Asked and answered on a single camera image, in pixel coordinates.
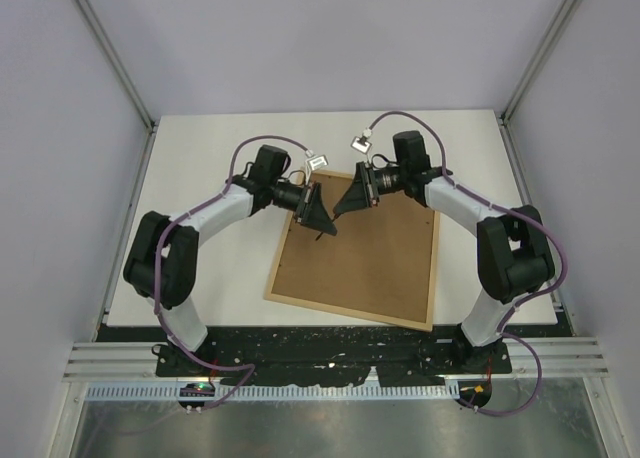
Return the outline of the wooden picture frame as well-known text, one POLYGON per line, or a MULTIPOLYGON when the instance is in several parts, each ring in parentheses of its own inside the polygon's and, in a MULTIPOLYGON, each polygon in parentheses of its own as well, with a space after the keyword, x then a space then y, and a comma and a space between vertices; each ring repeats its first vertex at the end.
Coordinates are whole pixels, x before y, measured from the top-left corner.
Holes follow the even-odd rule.
POLYGON ((325 235, 288 217, 268 301, 429 331, 434 324, 440 215, 403 193, 336 221, 325 235))

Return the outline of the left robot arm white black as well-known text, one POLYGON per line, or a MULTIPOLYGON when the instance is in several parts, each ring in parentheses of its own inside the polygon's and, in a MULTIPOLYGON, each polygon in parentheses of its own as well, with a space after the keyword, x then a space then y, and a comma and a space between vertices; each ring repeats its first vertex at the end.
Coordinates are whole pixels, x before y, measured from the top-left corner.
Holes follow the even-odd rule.
POLYGON ((222 189, 195 207, 174 215, 155 211, 140 220, 123 269, 123 278, 153 311, 169 347, 189 374, 201 376, 221 367, 207 327, 191 297, 199 248, 228 226, 273 205, 293 214, 299 225, 334 236, 337 229, 322 202, 321 185, 311 173, 328 165, 325 156, 305 151, 303 181, 284 176, 291 162, 283 149, 263 145, 247 169, 230 170, 222 189))

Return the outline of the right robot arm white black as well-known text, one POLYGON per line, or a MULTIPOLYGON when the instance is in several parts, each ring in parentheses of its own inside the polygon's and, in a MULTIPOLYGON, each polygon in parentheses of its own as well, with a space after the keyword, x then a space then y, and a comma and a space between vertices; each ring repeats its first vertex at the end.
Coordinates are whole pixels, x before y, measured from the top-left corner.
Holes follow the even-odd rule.
POLYGON ((418 131, 393 136, 395 160, 383 168, 356 164, 351 185, 333 208, 339 217, 376 206, 386 194, 404 192, 421 206, 440 212, 476 238, 481 292, 457 326, 451 360, 474 372, 488 365, 502 341, 503 321, 515 300, 537 292, 555 274, 538 210, 526 205, 500 211, 486 198, 465 192, 443 167, 431 165, 418 131))

